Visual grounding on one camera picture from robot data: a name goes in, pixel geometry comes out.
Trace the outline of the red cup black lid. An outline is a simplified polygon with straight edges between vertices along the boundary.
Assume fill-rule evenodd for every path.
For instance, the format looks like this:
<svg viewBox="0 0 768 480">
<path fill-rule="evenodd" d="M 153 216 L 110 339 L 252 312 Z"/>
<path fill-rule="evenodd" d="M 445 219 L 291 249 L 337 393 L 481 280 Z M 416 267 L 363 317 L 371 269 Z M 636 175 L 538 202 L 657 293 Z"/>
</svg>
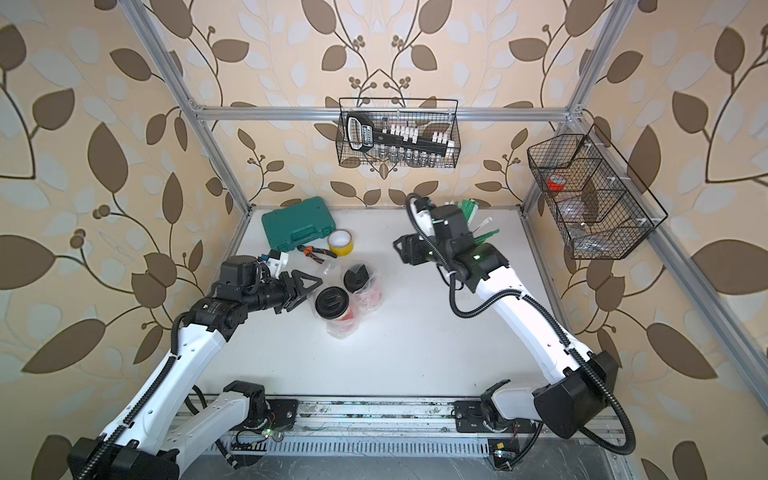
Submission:
<svg viewBox="0 0 768 480">
<path fill-rule="evenodd" d="M 374 270 L 365 263 L 354 264 L 343 275 L 343 284 L 362 314 L 377 310 L 383 294 Z"/>
<path fill-rule="evenodd" d="M 332 337 L 343 340 L 358 328 L 357 308 L 353 305 L 348 292 L 338 286 L 330 286 L 320 291 L 314 300 L 314 310 Z"/>
</svg>

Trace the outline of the clear plastic carrier bag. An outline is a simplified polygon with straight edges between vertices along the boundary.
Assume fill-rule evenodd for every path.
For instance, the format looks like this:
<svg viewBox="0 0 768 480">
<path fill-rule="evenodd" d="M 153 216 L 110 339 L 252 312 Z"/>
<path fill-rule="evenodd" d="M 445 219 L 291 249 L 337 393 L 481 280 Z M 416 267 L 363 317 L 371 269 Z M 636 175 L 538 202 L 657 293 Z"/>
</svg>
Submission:
<svg viewBox="0 0 768 480">
<path fill-rule="evenodd" d="M 326 261 L 315 274 L 322 284 L 311 295 L 313 313 L 337 340 L 351 336 L 383 303 L 379 272 L 369 262 Z"/>
</svg>

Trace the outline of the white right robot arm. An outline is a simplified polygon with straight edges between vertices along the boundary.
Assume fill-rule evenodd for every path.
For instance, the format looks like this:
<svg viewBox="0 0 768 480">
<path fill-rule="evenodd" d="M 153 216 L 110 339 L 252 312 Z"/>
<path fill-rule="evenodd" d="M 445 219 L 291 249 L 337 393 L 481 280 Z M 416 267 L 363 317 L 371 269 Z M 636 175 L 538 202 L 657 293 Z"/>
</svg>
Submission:
<svg viewBox="0 0 768 480">
<path fill-rule="evenodd" d="M 517 419 L 563 439 L 583 434 L 599 447 L 629 455 L 636 449 L 630 418 L 614 393 L 618 362 L 607 351 L 595 353 L 568 332 L 542 305 L 492 244 L 476 239 L 461 207 L 437 206 L 417 193 L 404 208 L 414 231 L 393 246 L 408 265 L 431 262 L 448 287 L 448 304 L 462 319 L 494 311 L 532 355 L 545 383 L 514 387 L 502 380 L 480 397 L 486 427 L 504 431 Z"/>
</svg>

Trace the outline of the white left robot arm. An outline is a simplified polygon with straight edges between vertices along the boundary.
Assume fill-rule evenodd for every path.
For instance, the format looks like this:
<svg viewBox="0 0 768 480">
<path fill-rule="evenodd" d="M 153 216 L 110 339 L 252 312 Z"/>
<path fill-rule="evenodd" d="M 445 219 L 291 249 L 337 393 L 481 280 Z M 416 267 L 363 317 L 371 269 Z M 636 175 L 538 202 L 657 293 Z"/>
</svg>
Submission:
<svg viewBox="0 0 768 480">
<path fill-rule="evenodd" d="M 128 406 L 95 439 L 81 438 L 67 456 L 75 479 L 178 479 L 232 429 L 280 440 L 294 422 L 294 400 L 271 406 L 260 384 L 233 381 L 177 429 L 179 409 L 197 381 L 252 312 L 290 312 L 320 287 L 299 270 L 274 274 L 262 257 L 232 256 L 208 296 L 178 315 L 171 346 Z"/>
</svg>

